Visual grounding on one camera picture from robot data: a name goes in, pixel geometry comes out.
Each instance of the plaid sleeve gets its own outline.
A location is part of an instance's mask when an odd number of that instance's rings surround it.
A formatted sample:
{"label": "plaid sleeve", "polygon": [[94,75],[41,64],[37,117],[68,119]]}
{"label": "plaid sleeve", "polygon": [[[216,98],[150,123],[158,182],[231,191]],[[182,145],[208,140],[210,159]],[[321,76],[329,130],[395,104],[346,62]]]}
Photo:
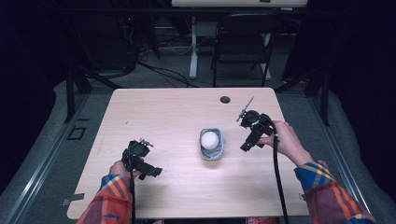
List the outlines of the plaid sleeve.
{"label": "plaid sleeve", "polygon": [[324,161],[306,163],[294,172],[301,181],[312,223],[375,223],[373,216],[335,181]]}
{"label": "plaid sleeve", "polygon": [[129,223],[132,212],[130,178],[105,175],[101,187],[77,223]]}
{"label": "plaid sleeve", "polygon": [[300,180],[303,190],[335,181],[324,161],[308,162],[295,168],[294,173]]}

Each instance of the egg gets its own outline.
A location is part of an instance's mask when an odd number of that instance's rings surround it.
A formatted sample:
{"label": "egg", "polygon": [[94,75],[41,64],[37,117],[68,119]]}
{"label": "egg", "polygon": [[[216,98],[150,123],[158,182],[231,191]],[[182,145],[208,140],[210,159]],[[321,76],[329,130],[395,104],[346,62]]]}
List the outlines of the egg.
{"label": "egg", "polygon": [[219,137],[213,132],[206,132],[201,136],[201,146],[205,149],[215,149],[219,144]]}

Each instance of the table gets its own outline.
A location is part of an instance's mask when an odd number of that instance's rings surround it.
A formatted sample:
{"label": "table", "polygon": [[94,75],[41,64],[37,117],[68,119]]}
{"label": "table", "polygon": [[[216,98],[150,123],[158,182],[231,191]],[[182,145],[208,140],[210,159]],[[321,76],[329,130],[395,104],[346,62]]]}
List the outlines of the table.
{"label": "table", "polygon": [[[271,2],[260,2],[260,0],[172,0],[172,7],[283,7],[290,9],[291,7],[305,7],[307,0],[271,0]],[[198,49],[196,41],[196,20],[191,18],[191,65],[190,78],[197,78],[198,67]],[[266,64],[261,64],[264,71]],[[267,80],[271,79],[269,71],[267,72]]]}
{"label": "table", "polygon": [[[230,103],[222,103],[222,96]],[[67,215],[79,218],[108,168],[130,141],[143,137],[154,145],[145,162],[163,171],[136,179],[136,218],[282,216],[272,149],[240,149],[250,130],[236,119],[252,96],[248,109],[284,119],[269,88],[114,91],[75,191],[85,197],[71,202]],[[199,135],[206,128],[223,133],[218,161],[201,157]],[[308,215],[295,165],[283,155],[278,162],[289,215]]]}

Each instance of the human hand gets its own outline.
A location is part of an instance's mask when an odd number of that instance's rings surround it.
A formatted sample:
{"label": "human hand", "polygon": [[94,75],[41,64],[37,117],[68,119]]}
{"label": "human hand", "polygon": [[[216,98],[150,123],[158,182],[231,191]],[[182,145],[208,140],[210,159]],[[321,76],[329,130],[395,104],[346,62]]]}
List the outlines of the human hand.
{"label": "human hand", "polygon": [[[108,173],[110,175],[125,175],[125,176],[128,176],[129,178],[131,178],[131,173],[126,170],[125,165],[122,161],[114,162],[114,164],[108,170]],[[141,174],[142,173],[140,173],[136,170],[133,170],[134,178],[136,178],[137,176],[139,176]]]}
{"label": "human hand", "polygon": [[[303,145],[293,130],[284,121],[274,121],[278,134],[277,151],[287,156],[297,166],[313,161],[311,155],[304,149]],[[257,144],[266,144],[274,147],[274,135],[262,137]]]}

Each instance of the chair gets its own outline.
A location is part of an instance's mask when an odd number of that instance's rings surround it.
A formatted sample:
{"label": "chair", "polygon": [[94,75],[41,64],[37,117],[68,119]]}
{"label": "chair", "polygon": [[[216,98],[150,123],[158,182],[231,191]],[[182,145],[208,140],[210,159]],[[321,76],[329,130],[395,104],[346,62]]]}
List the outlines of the chair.
{"label": "chair", "polygon": [[[216,87],[218,63],[265,63],[262,87],[271,58],[274,38],[282,28],[279,17],[270,14],[236,13],[220,20],[216,29],[215,47],[211,68],[214,71],[213,87]],[[269,34],[264,44],[263,35]]]}

